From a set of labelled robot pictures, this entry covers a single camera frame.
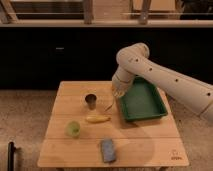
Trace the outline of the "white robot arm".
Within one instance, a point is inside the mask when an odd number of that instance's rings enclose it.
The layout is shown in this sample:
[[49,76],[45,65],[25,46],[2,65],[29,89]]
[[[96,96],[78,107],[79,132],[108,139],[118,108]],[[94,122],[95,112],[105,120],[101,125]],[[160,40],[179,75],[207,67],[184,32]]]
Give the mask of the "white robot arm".
[[182,102],[200,118],[213,123],[213,85],[158,65],[149,56],[149,47],[145,43],[136,43],[117,52],[118,68],[112,76],[113,96],[124,96],[134,78],[141,76]]

